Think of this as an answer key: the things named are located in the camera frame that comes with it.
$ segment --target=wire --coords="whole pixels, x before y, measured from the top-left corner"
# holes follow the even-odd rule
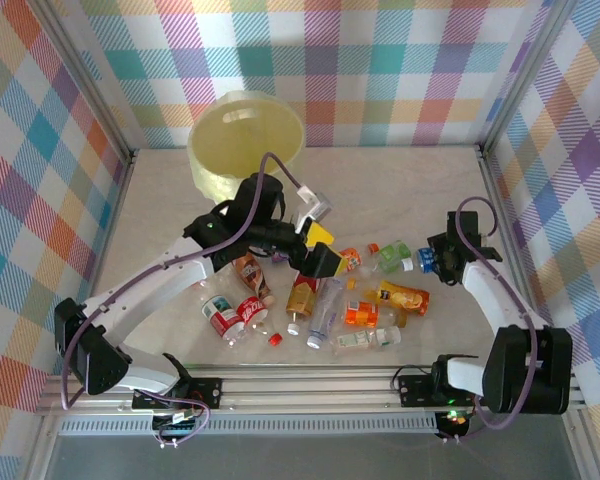
[[[260,161],[260,170],[258,171],[258,179],[256,181],[256,190],[254,192],[253,203],[251,204],[251,209],[249,210],[249,214],[247,215],[247,218],[245,219],[244,224],[240,227],[240,229],[236,233],[234,233],[227,240],[220,242],[219,244],[214,245],[212,247],[205,248],[204,250],[199,250],[197,252],[190,253],[188,255],[184,255],[182,257],[173,258],[171,260],[164,262],[163,265],[158,264],[158,265],[149,267],[144,272],[137,275],[136,277],[128,280],[118,290],[116,290],[113,294],[111,294],[111,296],[109,296],[109,298],[107,298],[102,303],[100,308],[97,308],[96,310],[94,310],[93,313],[91,315],[89,315],[89,317],[82,322],[82,324],[80,325],[80,327],[78,328],[76,333],[71,338],[69,345],[67,346],[67,349],[64,354],[64,359],[62,362],[61,388],[60,388],[60,399],[62,401],[62,408],[64,410],[69,410],[75,404],[75,402],[78,400],[80,395],[82,395],[85,391],[84,387],[81,387],[78,390],[78,392],[76,392],[76,394],[71,399],[69,399],[69,392],[68,392],[69,364],[71,362],[71,357],[73,356],[73,353],[78,345],[78,342],[80,341],[80,338],[82,337],[84,332],[87,330],[87,328],[89,328],[89,325],[91,325],[94,322],[94,320],[96,318],[98,318],[98,316],[103,311],[106,311],[106,309],[110,305],[115,303],[115,301],[118,298],[120,298],[121,295],[123,295],[126,291],[128,291],[131,287],[136,285],[138,282],[147,278],[152,273],[157,272],[158,270],[162,270],[164,268],[168,268],[171,265],[175,265],[177,263],[188,262],[190,260],[193,260],[193,259],[196,259],[199,257],[203,257],[203,256],[209,255],[211,253],[215,253],[215,252],[222,250],[223,248],[226,248],[229,245],[235,243],[244,234],[244,232],[246,232],[246,230],[249,228],[249,226],[251,225],[251,222],[253,221],[253,218],[256,214],[256,210],[258,208],[258,203],[260,201],[260,196],[262,194],[262,184],[264,182],[264,168],[269,159],[273,159],[278,164],[278,166],[282,169],[282,171],[285,173],[285,175],[287,175],[289,177],[289,180],[291,180],[291,182],[297,188],[300,188],[302,186],[293,177],[293,175],[289,172],[287,167],[282,163],[282,161],[278,158],[278,156],[276,154],[274,154],[273,152],[266,152],[262,156],[262,160]],[[147,395],[150,395],[150,396],[156,395],[156,394],[150,394],[149,392],[146,392],[146,393],[147,393]],[[207,407],[203,402],[198,402],[197,400],[189,400],[189,399],[168,399],[168,400],[169,401],[177,401],[177,402],[181,402],[181,403],[196,402],[195,405],[198,405],[198,403],[202,403],[202,405],[204,405],[204,407]],[[203,426],[206,425],[207,421],[208,421],[208,417],[207,417],[207,420],[204,422]],[[189,434],[187,437],[184,437],[184,438],[191,438],[191,436],[193,436],[193,435]]]
[[[394,390],[396,392],[398,391],[398,389],[396,388],[396,378],[398,378],[398,374],[405,368],[415,368],[416,370],[420,370],[425,375],[429,375],[429,372],[424,371],[422,369],[422,367],[419,367],[417,365],[411,365],[411,364],[403,365],[400,368],[398,368],[398,370],[396,370],[396,373],[393,374],[393,378],[391,378],[391,382],[389,382],[389,387],[391,388],[391,390]]]
[[[493,204],[484,197],[479,197],[479,196],[469,197],[469,198],[466,198],[465,200],[463,200],[460,203],[460,205],[458,205],[458,209],[456,210],[456,219],[455,219],[456,222],[455,223],[456,223],[456,231],[458,232],[458,237],[460,238],[462,243],[464,243],[465,246],[469,249],[469,251],[471,253],[473,253],[475,255],[475,257],[484,264],[484,266],[494,275],[496,280],[498,280],[500,282],[500,284],[504,287],[505,291],[511,297],[511,300],[513,300],[516,307],[518,307],[518,311],[522,315],[522,319],[524,320],[527,328],[529,329],[529,337],[531,338],[531,353],[530,353],[530,360],[529,360],[529,368],[527,370],[527,376],[524,379],[524,383],[522,384],[522,390],[520,391],[518,400],[516,401],[516,404],[514,405],[513,409],[511,410],[511,413],[507,416],[507,418],[504,419],[500,423],[491,423],[487,419],[486,414],[485,414],[484,410],[482,409],[482,406],[480,405],[480,397],[478,395],[476,395],[473,399],[475,407],[476,407],[476,413],[478,414],[478,417],[480,417],[480,420],[482,420],[482,422],[485,424],[485,426],[492,430],[503,430],[513,423],[513,421],[516,419],[516,417],[522,410],[522,407],[524,406],[524,402],[527,400],[527,397],[529,396],[529,391],[531,390],[531,385],[533,384],[533,376],[536,372],[536,362],[538,360],[538,339],[537,339],[536,335],[534,334],[535,325],[533,324],[533,321],[531,320],[531,316],[529,315],[527,307],[524,305],[524,303],[522,303],[522,301],[516,294],[516,291],[513,289],[513,287],[511,285],[509,285],[509,282],[507,281],[507,279],[504,278],[500,274],[498,269],[496,269],[492,264],[490,264],[488,262],[488,260],[484,257],[484,255],[482,255],[473,245],[471,245],[469,240],[467,240],[467,237],[462,232],[462,228],[460,226],[460,213],[462,212],[462,208],[467,203],[469,203],[473,200],[479,200],[481,202],[486,203],[489,206],[489,208],[491,209],[491,213],[493,214],[493,229],[491,230],[491,232],[489,232],[489,234],[487,236],[490,237],[491,235],[493,235],[498,228],[498,215],[496,213],[496,209],[493,206]],[[472,434],[466,435],[464,438],[472,437],[474,434],[477,434],[477,433],[479,433],[479,432],[473,432]]]
[[[211,417],[211,409],[204,402],[201,402],[199,400],[191,400],[191,399],[188,399],[188,398],[171,398],[171,397],[165,397],[164,395],[160,395],[158,393],[153,393],[153,392],[147,392],[146,390],[140,390],[140,393],[142,393],[143,395],[147,395],[149,397],[155,398],[156,400],[163,401],[163,402],[186,403],[188,405],[193,405],[195,407],[202,407],[202,409],[206,413],[206,415],[204,416],[204,419],[202,420],[202,422],[200,423],[200,425],[196,426],[195,429],[193,429],[191,432],[187,433],[185,436],[183,436],[183,437],[181,437],[181,438],[179,438],[177,440],[174,439],[170,443],[167,442],[164,439],[164,437],[162,436],[162,432],[164,431],[164,429],[168,425],[163,425],[162,427],[160,427],[158,429],[158,434],[156,435],[156,439],[160,442],[160,446],[162,448],[164,448],[164,445],[173,445],[174,447],[177,447],[178,445],[181,445],[182,443],[186,442],[190,438],[195,437],[198,433],[200,433],[200,431],[204,427],[207,426],[207,423],[209,423],[209,418]]]

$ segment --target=tabletop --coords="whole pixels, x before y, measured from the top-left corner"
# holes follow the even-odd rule
[[[427,237],[445,230],[447,212],[462,200],[486,196],[470,147],[309,148],[300,163],[301,181],[333,204],[322,223],[335,235],[338,249],[401,239],[415,251],[426,246]],[[185,150],[142,150],[95,292],[154,260],[186,225],[212,207],[193,184]],[[479,203],[468,208],[478,211],[480,230],[488,232],[493,221],[489,209]],[[492,245],[503,252],[499,236],[493,237]],[[439,354],[484,354],[490,349],[493,334],[473,297],[461,285],[449,287],[435,275],[417,271],[385,277],[431,294],[427,314],[409,317],[399,345],[346,356],[336,356],[330,348],[311,349],[306,345],[306,327],[297,337],[286,329],[289,317],[284,307],[295,272],[286,263],[266,259],[260,263],[277,299],[269,315],[284,337],[279,346],[251,335],[229,348],[194,308],[189,289],[144,320],[125,343],[150,353],[171,353],[184,364],[214,365],[430,364]],[[352,331],[348,328],[338,325],[334,333]]]

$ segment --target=purple cable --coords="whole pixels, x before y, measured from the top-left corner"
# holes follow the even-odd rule
[[[291,182],[296,187],[298,187],[298,188],[301,187],[300,183],[293,177],[293,175],[291,175],[291,172],[289,172],[289,170],[285,167],[285,165],[282,163],[282,161],[278,158],[278,156],[276,154],[274,154],[272,152],[265,153],[262,156],[262,160],[260,161],[260,170],[258,171],[258,179],[256,182],[256,190],[255,190],[254,196],[253,196],[253,203],[251,204],[251,209],[249,210],[249,214],[247,215],[247,218],[245,219],[244,223],[242,224],[242,227],[240,227],[240,229],[235,234],[233,234],[233,236],[231,238],[225,240],[224,242],[221,242],[218,245],[214,245],[213,247],[209,247],[204,250],[200,250],[200,251],[191,253],[189,255],[184,255],[182,257],[169,260],[168,262],[165,262],[166,267],[169,267],[176,263],[187,262],[189,260],[193,260],[198,257],[202,257],[205,255],[209,255],[211,253],[215,253],[218,250],[222,250],[223,248],[228,247],[232,243],[236,242],[244,234],[244,232],[247,231],[247,228],[249,228],[249,226],[251,225],[251,222],[253,221],[253,217],[256,214],[256,210],[258,208],[258,203],[260,202],[260,195],[262,193],[262,183],[264,182],[264,167],[267,164],[267,160],[269,160],[270,158],[275,160],[278,163],[278,165],[280,166],[282,171],[285,173],[285,175],[287,175],[289,177],[289,180],[291,180]],[[130,279],[127,283],[125,283],[122,287],[120,287],[116,292],[114,292],[109,298],[107,298],[102,303],[102,306],[103,307],[110,306],[111,304],[113,304],[116,301],[116,299],[118,299],[123,293],[125,293],[131,287],[133,287],[138,282],[145,279],[152,273],[154,273],[158,270],[162,270],[163,268],[164,267],[162,265],[154,265],[153,267],[149,267],[144,272],[142,272],[138,276]],[[87,328],[89,328],[89,325],[91,325],[93,323],[93,321],[96,318],[98,318],[100,313],[102,313],[102,310],[100,308],[98,308],[98,309],[94,310],[94,312],[91,315],[89,315],[89,317],[80,325],[80,327],[78,328],[76,333],[73,335],[73,337],[71,338],[71,341],[69,342],[69,345],[67,346],[67,349],[65,351],[64,359],[62,362],[62,373],[60,376],[60,381],[61,381],[60,399],[62,401],[62,408],[64,410],[69,410],[72,407],[72,405],[76,402],[76,400],[78,400],[80,395],[82,395],[84,393],[84,387],[81,387],[76,392],[76,394],[73,396],[73,398],[71,398],[71,400],[69,400],[69,392],[68,392],[69,362],[71,360],[71,357],[73,356],[74,350],[76,349],[76,347],[78,345],[78,341],[80,340],[80,337],[84,334],[85,330]],[[176,399],[171,399],[171,401],[191,402],[194,400],[176,398]]]
[[[491,209],[491,213],[493,214],[493,219],[494,219],[494,226],[493,226],[493,229],[491,230],[491,232],[489,233],[489,236],[493,235],[498,227],[498,216],[496,214],[496,209],[493,206],[493,204],[484,197],[478,197],[478,196],[469,197],[469,198],[466,198],[465,200],[463,200],[460,203],[460,205],[458,205],[458,209],[456,210],[456,230],[458,232],[458,237],[460,238],[460,240],[462,240],[462,243],[465,244],[465,246],[469,249],[469,251],[471,251],[471,253],[473,253],[476,256],[476,258],[478,260],[480,260],[484,264],[485,267],[487,267],[487,269],[496,277],[496,280],[498,280],[500,282],[500,284],[504,287],[506,292],[509,294],[509,296],[511,297],[513,302],[518,307],[518,310],[519,310],[520,314],[522,315],[522,319],[527,324],[527,328],[529,329],[529,332],[530,332],[529,336],[531,337],[531,354],[530,354],[530,360],[529,360],[529,369],[527,370],[527,376],[524,379],[524,383],[522,385],[522,390],[520,391],[520,395],[518,396],[518,401],[514,405],[513,409],[511,410],[511,413],[507,416],[507,418],[504,419],[500,423],[491,423],[487,419],[487,416],[486,416],[484,410],[482,410],[482,406],[480,405],[480,397],[476,395],[473,400],[474,404],[476,406],[476,412],[477,412],[478,416],[480,417],[480,420],[482,420],[482,422],[488,428],[490,428],[492,430],[503,430],[513,423],[515,418],[518,416],[518,414],[522,410],[522,407],[524,406],[524,402],[527,400],[527,397],[529,396],[529,391],[531,390],[531,385],[533,383],[533,375],[535,374],[535,371],[536,371],[536,362],[538,360],[538,339],[536,338],[535,335],[532,334],[532,332],[535,331],[535,326],[533,325],[533,321],[531,320],[531,316],[529,315],[527,308],[518,298],[516,291],[513,289],[513,287],[511,287],[511,285],[509,285],[509,282],[507,282],[506,278],[504,278],[500,274],[500,272],[498,272],[498,270],[487,261],[487,259],[484,257],[484,255],[482,255],[473,245],[471,245],[471,243],[469,243],[469,240],[467,240],[467,237],[462,232],[462,228],[460,226],[460,212],[462,212],[462,208],[467,203],[469,203],[473,200],[480,200],[481,202],[486,203],[489,206],[489,208]],[[466,435],[464,438],[471,438],[474,435],[480,433],[480,431],[482,431],[482,430],[479,430],[472,434]]]
[[[211,417],[211,409],[209,408],[209,406],[204,403],[201,402],[199,400],[193,400],[193,399],[188,399],[188,398],[171,398],[171,397],[165,397],[164,395],[160,395],[158,393],[153,393],[153,392],[147,392],[146,390],[140,390],[140,393],[147,395],[151,398],[155,398],[156,400],[161,400],[163,402],[178,402],[178,403],[186,403],[188,405],[194,405],[196,407],[201,407],[204,410],[204,420],[202,420],[202,423],[200,425],[198,425],[195,430],[192,430],[191,432],[187,433],[184,437],[179,438],[178,440],[175,440],[174,442],[172,442],[172,445],[174,447],[177,447],[178,445],[186,442],[187,440],[189,440],[191,437],[195,437],[198,433],[200,433],[200,431],[207,426],[207,423],[209,423],[209,418]],[[164,440],[164,438],[162,438],[162,429],[158,430],[158,435],[157,435],[158,441],[162,444],[162,445],[169,445],[168,442],[166,442]]]

